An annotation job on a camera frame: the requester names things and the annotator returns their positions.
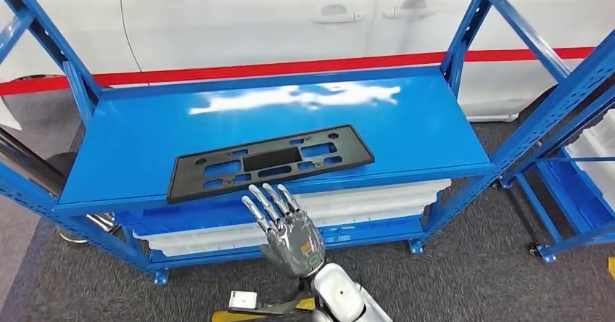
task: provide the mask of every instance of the floor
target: floor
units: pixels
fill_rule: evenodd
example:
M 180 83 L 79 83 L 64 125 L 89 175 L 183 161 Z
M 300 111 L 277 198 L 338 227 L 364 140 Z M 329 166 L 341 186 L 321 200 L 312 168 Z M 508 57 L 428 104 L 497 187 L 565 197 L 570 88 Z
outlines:
M 57 127 L 70 131 L 73 123 Z M 515 127 L 474 125 L 488 150 Z M 59 136 L 54 142 L 46 146 L 70 145 Z M 488 189 L 422 255 L 410 256 L 405 242 L 394 242 L 328 257 L 367 287 L 394 321 L 612 321 L 615 280 L 606 261 L 615 245 L 574 249 L 546 265 L 525 249 L 546 239 L 518 190 Z M 167 286 L 154 286 L 96 248 L 63 242 L 41 221 L 0 322 L 208 321 L 232 289 L 274 301 L 293 287 L 264 260 L 175 269 Z
M 8 96 L 6 105 L 22 130 L 7 129 L 42 157 L 66 151 L 81 119 L 69 91 Z M 0 307 L 9 293 L 17 269 L 38 224 L 38 216 L 0 198 Z

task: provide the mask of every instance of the car door handle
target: car door handle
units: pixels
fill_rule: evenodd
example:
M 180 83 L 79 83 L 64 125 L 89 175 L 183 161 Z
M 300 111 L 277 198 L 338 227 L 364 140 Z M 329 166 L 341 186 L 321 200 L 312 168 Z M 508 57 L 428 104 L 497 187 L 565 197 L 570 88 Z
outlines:
M 388 19 L 419 20 L 434 12 L 427 6 L 425 0 L 406 0 L 400 7 L 385 9 L 382 14 Z
M 360 12 L 350 12 L 343 4 L 329 4 L 321 9 L 319 16 L 311 17 L 310 21 L 320 24 L 350 23 L 363 19 Z

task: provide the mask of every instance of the caster wheel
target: caster wheel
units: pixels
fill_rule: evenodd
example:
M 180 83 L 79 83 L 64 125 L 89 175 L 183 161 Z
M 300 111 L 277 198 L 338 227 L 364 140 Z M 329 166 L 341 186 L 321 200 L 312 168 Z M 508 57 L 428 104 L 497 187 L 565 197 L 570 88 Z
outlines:
M 70 242 L 71 244 L 87 244 L 88 240 L 84 240 L 79 236 L 73 234 L 72 231 L 61 228 L 60 226 L 56 226 L 56 231 L 66 242 Z
M 491 183 L 492 189 L 495 189 L 495 190 L 504 189 L 504 186 L 502 185 L 502 180 L 500 178 L 502 178 L 502 176 L 500 176 L 498 179 L 493 181 L 493 183 Z
M 538 251 L 538 246 L 539 244 L 537 242 L 530 242 L 527 244 L 527 246 L 525 246 L 525 248 L 527 249 L 527 252 L 534 257 L 542 257 L 542 255 L 540 255 L 540 252 Z

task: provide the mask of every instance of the yellow object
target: yellow object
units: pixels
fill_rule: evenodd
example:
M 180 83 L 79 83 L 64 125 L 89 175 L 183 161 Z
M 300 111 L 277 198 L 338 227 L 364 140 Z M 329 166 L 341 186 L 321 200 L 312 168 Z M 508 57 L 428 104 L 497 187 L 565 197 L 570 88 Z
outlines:
M 301 310 L 314 310 L 314 298 L 305 298 L 297 303 L 296 308 Z M 247 315 L 245 313 L 230 313 L 228 311 L 216 311 L 212 315 L 212 322 L 238 322 L 251 321 L 265 318 L 261 315 Z
M 608 272 L 613 276 L 613 280 L 615 280 L 615 257 L 608 258 Z

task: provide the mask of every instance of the blue shelf surface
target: blue shelf surface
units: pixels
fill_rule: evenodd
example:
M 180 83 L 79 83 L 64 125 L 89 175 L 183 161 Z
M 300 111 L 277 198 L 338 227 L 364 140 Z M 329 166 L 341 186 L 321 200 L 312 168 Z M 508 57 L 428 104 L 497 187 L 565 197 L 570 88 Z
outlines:
M 554 157 L 570 156 L 559 149 Z M 575 162 L 545 161 L 538 162 L 536 167 L 562 213 L 578 234 L 615 220 L 615 212 L 608 206 L 598 187 Z
M 54 211 L 165 207 L 178 155 L 343 124 L 356 128 L 376 162 L 287 182 L 291 192 L 476 176 L 494 168 L 436 66 L 120 89 L 98 103 Z M 236 201 L 241 194 L 178 205 Z
M 382 242 L 417 239 L 423 234 L 420 216 L 376 220 L 346 226 L 319 228 L 327 249 L 378 244 Z M 174 268 L 186 265 L 219 263 L 261 257 L 258 246 L 225 249 L 191 255 L 165 256 L 162 251 L 152 250 L 150 260 L 153 268 Z

